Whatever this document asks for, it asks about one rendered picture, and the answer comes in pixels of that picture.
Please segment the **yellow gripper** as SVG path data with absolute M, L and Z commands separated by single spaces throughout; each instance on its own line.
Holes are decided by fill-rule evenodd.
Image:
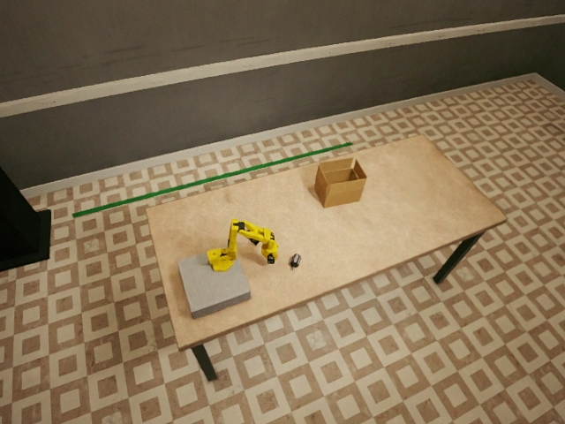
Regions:
M 261 253 L 263 254 L 263 256 L 265 257 L 265 259 L 267 260 L 267 256 L 269 254 L 272 254 L 275 257 L 275 261 L 277 260 L 277 249 L 278 249 L 278 245 L 277 243 L 275 243 L 275 248 L 267 248 L 267 244 L 263 244 L 262 243 L 262 247 L 261 247 Z M 277 257 L 276 257 L 277 256 Z

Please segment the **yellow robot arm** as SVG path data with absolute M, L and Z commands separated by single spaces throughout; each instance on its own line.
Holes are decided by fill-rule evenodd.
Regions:
M 245 231 L 245 227 L 249 231 Z M 208 251 L 214 271 L 226 272 L 237 259 L 237 233 L 249 239 L 256 239 L 262 243 L 267 243 L 267 248 L 275 248 L 275 234 L 267 228 L 260 228 L 247 221 L 239 222 L 238 219 L 231 220 L 231 236 L 229 234 L 228 248 L 218 248 Z M 220 251 L 217 251 L 220 250 Z M 215 255 L 215 256 L 214 256 Z M 228 260 L 230 259 L 230 260 Z M 225 260 L 225 261 L 222 261 Z

